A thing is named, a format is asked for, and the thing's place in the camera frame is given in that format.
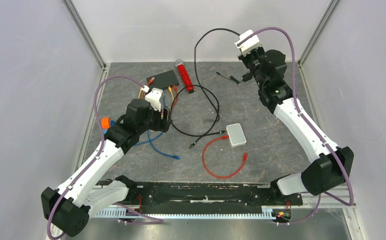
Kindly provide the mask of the black power adapter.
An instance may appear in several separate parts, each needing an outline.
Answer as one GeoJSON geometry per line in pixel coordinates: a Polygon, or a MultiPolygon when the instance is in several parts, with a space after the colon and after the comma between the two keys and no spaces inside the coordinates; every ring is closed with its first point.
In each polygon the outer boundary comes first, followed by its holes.
{"type": "Polygon", "coordinates": [[[237,79],[235,78],[234,76],[229,76],[229,77],[226,77],[224,75],[222,75],[220,72],[216,72],[217,75],[221,76],[222,78],[224,79],[227,79],[227,80],[230,80],[230,81],[233,81],[235,82],[236,84],[240,84],[241,82],[247,82],[249,80],[252,79],[252,75],[250,72],[247,72],[246,74],[244,74],[241,79],[237,79]]]}

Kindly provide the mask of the black network switch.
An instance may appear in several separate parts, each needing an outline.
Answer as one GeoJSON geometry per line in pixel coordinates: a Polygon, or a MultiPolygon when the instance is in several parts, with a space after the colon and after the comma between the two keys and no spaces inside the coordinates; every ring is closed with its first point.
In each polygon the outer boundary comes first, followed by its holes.
{"type": "Polygon", "coordinates": [[[179,81],[173,70],[162,72],[146,78],[147,86],[166,90],[169,87],[178,86],[179,81]]]}

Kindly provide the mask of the black cable teal collar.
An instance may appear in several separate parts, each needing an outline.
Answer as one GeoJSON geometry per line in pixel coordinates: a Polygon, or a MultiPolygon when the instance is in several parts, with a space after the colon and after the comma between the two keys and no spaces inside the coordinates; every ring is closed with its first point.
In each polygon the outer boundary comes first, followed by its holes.
{"type": "MultiPolygon", "coordinates": [[[[198,92],[189,94],[184,87],[174,93],[170,118],[172,127],[179,133],[197,138],[211,127],[216,113],[198,85],[194,86],[198,92]]],[[[211,132],[223,134],[225,130],[218,121],[211,132]]]]}
{"type": "Polygon", "coordinates": [[[197,137],[197,139],[192,142],[189,146],[189,149],[192,149],[193,147],[195,147],[195,145],[203,138],[203,137],[207,137],[207,136],[211,136],[211,135],[216,135],[217,132],[211,132],[212,129],[214,128],[214,126],[216,125],[216,123],[220,120],[220,104],[219,104],[219,100],[218,98],[209,90],[207,89],[206,87],[202,86],[200,80],[199,80],[199,76],[198,76],[198,72],[197,72],[197,47],[198,45],[200,44],[200,42],[210,33],[212,32],[215,32],[215,31],[226,31],[226,32],[229,32],[229,33],[232,33],[232,34],[235,34],[236,36],[240,36],[240,34],[234,30],[231,30],[231,29],[228,29],[228,28],[223,28],[223,27],[217,27],[217,28],[214,28],[214,29],[211,29],[209,31],[207,31],[206,33],[204,33],[202,35],[202,37],[200,37],[200,39],[196,42],[195,46],[194,46],[194,49],[193,49],[193,66],[194,66],[194,73],[195,73],[195,76],[196,76],[196,80],[197,80],[197,83],[198,83],[198,87],[202,90],[204,96],[207,98],[208,102],[211,104],[211,106],[213,107],[213,109],[215,110],[215,113],[216,113],[216,117],[211,125],[211,127],[203,134],[199,135],[197,137]]]}

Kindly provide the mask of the white plastic box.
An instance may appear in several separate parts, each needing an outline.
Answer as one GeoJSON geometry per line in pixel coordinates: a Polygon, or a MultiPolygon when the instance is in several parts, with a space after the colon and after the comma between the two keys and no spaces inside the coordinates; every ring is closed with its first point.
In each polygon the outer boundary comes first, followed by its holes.
{"type": "Polygon", "coordinates": [[[245,145],[247,143],[243,128],[240,123],[227,125],[226,132],[232,147],[245,145]]]}

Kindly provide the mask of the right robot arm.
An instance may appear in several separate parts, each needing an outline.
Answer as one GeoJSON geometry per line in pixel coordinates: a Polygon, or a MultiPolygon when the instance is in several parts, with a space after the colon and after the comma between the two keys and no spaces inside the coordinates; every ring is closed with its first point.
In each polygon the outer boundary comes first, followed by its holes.
{"type": "Polygon", "coordinates": [[[308,192],[315,196],[341,184],[349,187],[354,153],[348,146],[339,147],[306,113],[284,80],[285,55],[258,46],[241,51],[238,58],[248,69],[244,80],[256,81],[261,103],[287,126],[310,162],[303,172],[272,181],[270,199],[282,204],[291,194],[308,192]]]}

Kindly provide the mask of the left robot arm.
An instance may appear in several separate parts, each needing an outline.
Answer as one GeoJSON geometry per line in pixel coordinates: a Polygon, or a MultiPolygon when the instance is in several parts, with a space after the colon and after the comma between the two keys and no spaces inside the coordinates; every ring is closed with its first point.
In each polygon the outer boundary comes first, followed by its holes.
{"type": "Polygon", "coordinates": [[[143,133],[149,130],[165,133],[171,123],[169,108],[161,106],[158,100],[132,100],[126,113],[102,133],[101,142],[83,165],[57,188],[48,187],[42,192],[48,237],[61,238],[53,236],[52,226],[74,237],[91,217],[106,207],[120,201],[134,203],[138,192],[133,187],[135,183],[127,177],[119,177],[100,190],[92,189],[107,170],[139,142],[143,133]]]}

